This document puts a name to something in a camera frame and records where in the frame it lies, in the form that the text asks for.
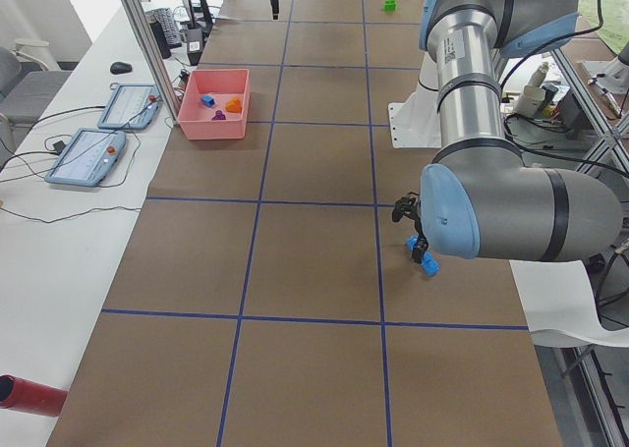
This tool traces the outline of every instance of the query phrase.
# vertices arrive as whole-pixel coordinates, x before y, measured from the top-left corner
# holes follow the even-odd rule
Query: green toy block
[[[397,9],[397,0],[384,0],[382,10],[385,12],[394,12]]]

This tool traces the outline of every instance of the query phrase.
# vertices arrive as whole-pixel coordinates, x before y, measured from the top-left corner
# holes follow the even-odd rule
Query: computer mouse
[[[131,67],[131,64],[127,64],[126,62],[114,62],[109,68],[109,72],[116,75],[127,74],[128,72],[131,72],[132,70],[133,70],[133,67]]]

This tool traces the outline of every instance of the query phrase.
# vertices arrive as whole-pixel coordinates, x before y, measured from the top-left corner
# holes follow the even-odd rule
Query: white desk
[[[109,66],[126,61],[134,70],[113,76]],[[166,61],[174,79],[182,66]],[[44,113],[104,105],[111,83],[152,83],[143,55],[120,11],[93,44],[72,76]],[[18,152],[43,150],[43,141],[54,135],[73,134],[80,127],[95,127],[102,110],[59,117],[36,127]],[[148,129],[138,133],[142,146],[124,185],[84,191],[53,188],[30,177],[0,183],[0,199],[12,211],[54,219],[94,207],[141,207],[167,142],[168,112],[161,106]],[[104,184],[124,177],[136,140],[128,136],[123,157]],[[26,156],[35,170],[53,163],[45,155]],[[28,169],[14,159],[0,174],[0,181],[27,175]],[[138,214],[105,211],[41,224],[0,212],[4,252],[0,259],[0,372],[67,389],[81,361],[93,325],[134,228]],[[56,419],[0,411],[0,445],[41,447]]]

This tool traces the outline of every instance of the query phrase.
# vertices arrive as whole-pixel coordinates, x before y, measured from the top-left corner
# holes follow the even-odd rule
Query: gray chair
[[[0,165],[15,152],[71,74],[69,71],[30,72],[15,84],[22,71],[17,54],[21,55],[19,49],[11,51],[0,47],[0,140],[4,142],[4,146],[0,143]]]

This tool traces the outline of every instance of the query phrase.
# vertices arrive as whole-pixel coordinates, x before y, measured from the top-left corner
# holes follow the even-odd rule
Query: table
[[[119,60],[131,63],[134,71],[124,76],[111,75],[109,65]],[[174,59],[166,65],[173,78],[181,69]],[[151,83],[148,67],[123,12],[113,18],[93,44],[44,116],[104,105],[113,82]],[[100,111],[83,112],[42,123],[27,136],[19,152],[43,150],[44,140],[54,135],[71,135],[80,127],[95,128],[99,115]],[[166,109],[160,108],[152,125],[138,133],[142,146],[121,187],[76,191],[53,188],[42,179],[31,177],[0,183],[0,199],[7,209],[44,219],[99,206],[141,207],[170,134],[166,117]],[[129,136],[129,147],[106,183],[116,184],[123,179],[135,146],[136,140]],[[27,159],[35,170],[45,170],[52,161],[42,162],[43,157]],[[28,172],[16,160],[0,175],[0,182]],[[137,218],[136,212],[107,211],[44,225],[0,213],[5,249],[0,262],[3,373],[64,389],[70,387]],[[8,410],[0,415],[0,445],[7,447],[44,445],[56,422]]]
[[[382,2],[225,0],[247,136],[171,134],[49,446],[561,445],[508,263],[428,279],[390,221],[434,152],[386,125],[423,0]]]

